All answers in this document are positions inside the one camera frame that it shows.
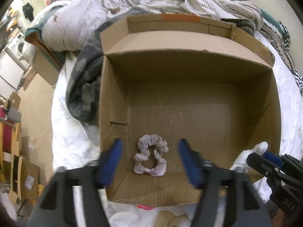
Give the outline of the pink bag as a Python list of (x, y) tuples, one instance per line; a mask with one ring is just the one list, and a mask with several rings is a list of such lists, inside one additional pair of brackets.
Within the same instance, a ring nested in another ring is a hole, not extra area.
[(1, 122), (1, 148), (6, 153), (11, 153), (12, 128)]

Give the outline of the pink rubber toy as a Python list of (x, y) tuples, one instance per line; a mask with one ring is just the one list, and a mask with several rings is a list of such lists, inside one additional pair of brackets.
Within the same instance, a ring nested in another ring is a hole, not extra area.
[(142, 205), (142, 204), (139, 204), (139, 205), (138, 205), (138, 208), (143, 209), (143, 210), (145, 210), (145, 211), (150, 211), (150, 210), (153, 210), (153, 209), (154, 209), (154, 207), (149, 207), (149, 206)]

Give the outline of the white washing machine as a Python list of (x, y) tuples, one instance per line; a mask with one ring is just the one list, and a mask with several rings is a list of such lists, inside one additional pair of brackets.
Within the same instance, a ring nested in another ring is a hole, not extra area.
[(8, 49), (19, 60), (26, 60), (23, 57), (23, 47), (25, 44), (25, 36), (20, 32), (8, 44)]

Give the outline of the flat cardboard boxes stack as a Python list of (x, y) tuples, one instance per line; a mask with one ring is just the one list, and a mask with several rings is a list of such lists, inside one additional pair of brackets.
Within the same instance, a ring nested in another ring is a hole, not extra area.
[(39, 167), (20, 154), (20, 142), (12, 141), (11, 144), (11, 189), (9, 197), (12, 203), (19, 199), (38, 199)]

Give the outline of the open cardboard box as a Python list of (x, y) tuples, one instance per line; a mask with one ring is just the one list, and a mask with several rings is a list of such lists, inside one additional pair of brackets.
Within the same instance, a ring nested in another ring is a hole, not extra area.
[[(278, 154), (281, 111), (271, 51), (235, 25), (194, 15), (131, 16), (100, 33), (100, 145), (123, 153), (110, 201), (163, 207), (197, 202), (178, 141), (221, 168), (265, 141)], [(133, 172), (138, 139), (168, 143), (163, 176)]]

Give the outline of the white knotted cloth strip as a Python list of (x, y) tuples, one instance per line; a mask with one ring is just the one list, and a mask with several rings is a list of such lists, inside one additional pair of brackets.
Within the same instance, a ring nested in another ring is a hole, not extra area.
[(247, 164), (247, 158), (252, 153), (257, 153), (258, 155), (263, 155), (268, 149), (268, 143), (263, 141), (256, 146), (254, 146), (251, 150), (243, 150), (238, 157), (235, 159), (233, 165), (230, 167), (230, 170), (240, 170), (241, 172), (247, 173), (249, 170), (249, 166)]

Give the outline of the patterned knit blanket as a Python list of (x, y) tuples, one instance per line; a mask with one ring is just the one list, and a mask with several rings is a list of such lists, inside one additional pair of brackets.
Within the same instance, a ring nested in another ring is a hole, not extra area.
[(294, 59), (290, 53), (290, 36), (287, 28), (282, 25), (284, 35), (282, 35), (278, 28), (271, 24), (266, 19), (263, 20), (263, 26), (260, 29), (260, 33), (269, 41), (272, 47), (277, 51), (284, 64), (288, 67), (290, 72), (293, 74), (295, 82), (299, 88), (300, 94), (302, 95), (302, 75), (295, 67)]

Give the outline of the lilac fabric scrunchie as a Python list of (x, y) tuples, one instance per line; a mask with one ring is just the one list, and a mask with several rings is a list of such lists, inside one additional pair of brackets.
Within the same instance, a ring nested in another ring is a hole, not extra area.
[[(147, 173), (153, 177), (161, 177), (165, 174), (167, 169), (167, 161), (163, 158), (169, 152), (167, 141), (161, 136), (143, 135), (138, 139), (139, 153), (134, 155), (134, 168), (133, 172), (137, 175)], [(152, 156), (155, 161), (153, 168), (147, 168), (144, 166)]]

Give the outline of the white kitchen cabinet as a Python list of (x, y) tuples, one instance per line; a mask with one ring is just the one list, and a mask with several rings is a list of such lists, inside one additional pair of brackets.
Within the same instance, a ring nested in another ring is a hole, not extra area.
[(20, 83), (24, 70), (6, 53), (1, 53), (0, 92), (4, 98), (9, 98)]

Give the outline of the wooden rack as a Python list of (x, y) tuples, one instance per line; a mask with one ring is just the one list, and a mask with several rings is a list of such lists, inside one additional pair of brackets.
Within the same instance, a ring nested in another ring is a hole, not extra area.
[(20, 197), (22, 170), (22, 124), (14, 128), (1, 122), (1, 183), (10, 184), (12, 191)]

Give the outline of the dark camouflage jacket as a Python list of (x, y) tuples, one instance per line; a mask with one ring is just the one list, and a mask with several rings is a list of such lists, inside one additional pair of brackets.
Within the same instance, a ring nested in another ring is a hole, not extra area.
[(70, 114), (80, 122), (97, 126), (100, 80), (104, 52), (100, 33), (115, 22), (134, 15), (148, 14), (139, 7), (108, 19), (91, 34), (77, 57), (66, 89), (66, 106)]

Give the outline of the crumpled floral quilt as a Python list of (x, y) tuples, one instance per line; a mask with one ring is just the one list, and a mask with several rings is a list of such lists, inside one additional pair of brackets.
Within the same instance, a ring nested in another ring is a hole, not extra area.
[(44, 45), (55, 52), (81, 51), (93, 32), (123, 15), (193, 14), (210, 19), (244, 20), (252, 31), (263, 25), (263, 15), (252, 2), (230, 0), (56, 0), (30, 25)]

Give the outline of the white bear-print bed sheet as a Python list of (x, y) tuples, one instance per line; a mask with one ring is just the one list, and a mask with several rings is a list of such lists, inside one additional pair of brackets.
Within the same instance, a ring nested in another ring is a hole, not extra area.
[[(290, 154), (302, 158), (302, 76), (299, 72), (292, 74), (277, 51), (260, 33), (257, 39), (274, 53), (276, 61), (274, 74), (282, 113), (281, 154)], [(99, 158), (99, 133), (96, 126), (81, 124), (72, 117), (65, 103), (67, 83), (76, 64), (74, 53), (66, 54), (65, 64), (59, 73), (54, 90), (51, 108), (53, 131), (52, 151), (53, 168), (64, 166), (67, 169), (80, 168), (89, 161)], [(150, 211), (122, 203), (109, 202), (104, 190), (99, 191), (105, 212), (111, 226), (153, 226), (158, 212), (163, 208)]]

